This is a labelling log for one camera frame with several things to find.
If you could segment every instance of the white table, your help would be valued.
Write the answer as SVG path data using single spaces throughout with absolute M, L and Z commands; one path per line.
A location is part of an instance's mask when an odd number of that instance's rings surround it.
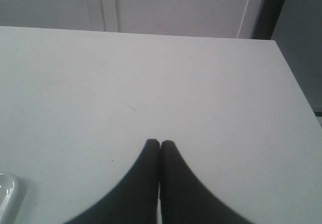
M 0 59 L 16 224 L 87 209 L 147 138 L 257 224 L 321 223 L 322 130 L 275 42 L 0 27 Z

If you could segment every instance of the white plate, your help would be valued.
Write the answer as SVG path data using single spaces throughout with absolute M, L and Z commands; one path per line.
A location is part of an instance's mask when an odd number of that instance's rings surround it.
M 0 172 L 0 224 L 12 220 L 15 212 L 15 202 L 18 196 L 18 180 L 8 172 Z

